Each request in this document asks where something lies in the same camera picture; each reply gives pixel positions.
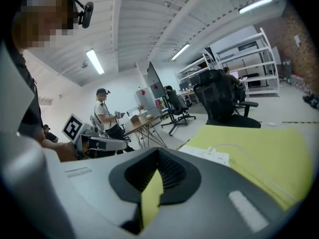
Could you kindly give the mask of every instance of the black pants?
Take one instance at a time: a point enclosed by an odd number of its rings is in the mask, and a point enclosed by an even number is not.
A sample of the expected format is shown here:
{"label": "black pants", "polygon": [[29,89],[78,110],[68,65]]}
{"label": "black pants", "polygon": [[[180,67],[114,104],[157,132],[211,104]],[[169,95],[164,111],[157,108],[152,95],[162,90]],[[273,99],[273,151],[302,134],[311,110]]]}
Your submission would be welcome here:
{"label": "black pants", "polygon": [[[106,130],[106,133],[110,136],[110,138],[117,139],[117,140],[124,140],[122,129],[118,124],[110,128],[109,130]],[[134,149],[132,147],[129,147],[129,145],[124,150],[126,152],[134,151]],[[122,154],[122,153],[123,153],[122,150],[117,151],[117,154]]]}

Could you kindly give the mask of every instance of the hand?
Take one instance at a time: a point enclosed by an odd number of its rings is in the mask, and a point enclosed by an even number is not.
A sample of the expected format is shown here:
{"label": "hand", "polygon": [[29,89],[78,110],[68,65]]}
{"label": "hand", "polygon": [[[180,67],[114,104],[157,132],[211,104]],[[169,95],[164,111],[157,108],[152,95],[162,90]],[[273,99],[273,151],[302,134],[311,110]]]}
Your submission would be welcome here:
{"label": "hand", "polygon": [[74,145],[71,142],[61,144],[55,151],[61,162],[77,160]]}

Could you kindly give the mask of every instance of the floor tape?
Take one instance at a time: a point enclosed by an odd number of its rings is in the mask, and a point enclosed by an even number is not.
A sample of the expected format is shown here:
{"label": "floor tape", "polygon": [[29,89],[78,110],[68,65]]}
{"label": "floor tape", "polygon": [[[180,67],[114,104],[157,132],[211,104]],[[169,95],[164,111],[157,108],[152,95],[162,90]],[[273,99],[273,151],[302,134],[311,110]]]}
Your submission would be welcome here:
{"label": "floor tape", "polygon": [[292,124],[319,124],[319,121],[283,121],[283,123],[292,123]]}

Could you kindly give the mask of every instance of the yellow sheet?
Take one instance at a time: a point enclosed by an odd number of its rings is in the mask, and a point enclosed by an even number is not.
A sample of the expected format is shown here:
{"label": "yellow sheet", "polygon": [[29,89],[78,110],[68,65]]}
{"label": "yellow sheet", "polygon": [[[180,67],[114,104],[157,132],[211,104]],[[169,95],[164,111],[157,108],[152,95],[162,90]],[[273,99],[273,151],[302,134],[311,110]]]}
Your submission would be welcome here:
{"label": "yellow sheet", "polygon": [[146,227],[157,214],[160,195],[163,194],[163,182],[158,170],[142,192],[142,219]]}
{"label": "yellow sheet", "polygon": [[218,152],[229,154],[232,169],[268,192],[284,210],[306,197],[312,184],[312,169],[308,148],[299,131],[204,125],[186,145],[207,149],[220,143],[239,145],[273,182],[295,198],[271,183],[244,151],[230,145],[216,147]]}

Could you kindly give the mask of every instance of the gray floor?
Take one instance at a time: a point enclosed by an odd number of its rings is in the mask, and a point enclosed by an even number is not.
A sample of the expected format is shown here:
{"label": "gray floor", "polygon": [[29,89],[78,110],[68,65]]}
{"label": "gray floor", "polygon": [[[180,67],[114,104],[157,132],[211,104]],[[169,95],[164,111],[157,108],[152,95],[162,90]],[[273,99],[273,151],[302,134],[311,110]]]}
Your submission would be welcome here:
{"label": "gray floor", "polygon": [[[319,121],[319,111],[306,104],[302,96],[304,94],[286,83],[281,84],[280,97],[277,96],[261,96],[251,97],[250,101],[258,102],[257,108],[252,108],[249,112],[249,117],[260,121],[262,128],[296,128],[304,136],[309,148],[309,154],[312,160],[313,172],[317,170],[317,162],[319,157],[319,123],[317,124],[301,124],[301,123],[283,123],[284,121]],[[168,132],[172,126],[165,126],[163,129],[160,124],[155,126],[155,129],[164,140],[168,148],[177,149],[191,139],[198,129],[206,123],[207,113],[202,104],[194,105],[189,109],[191,115],[196,116],[196,120],[189,119],[188,126],[178,126],[173,131],[173,136],[169,136]],[[169,119],[163,120],[161,123],[169,122]],[[270,126],[268,123],[275,123],[275,126]],[[130,146],[134,149],[140,148],[135,136],[131,135],[132,142]],[[151,146],[158,146],[150,141]]]}

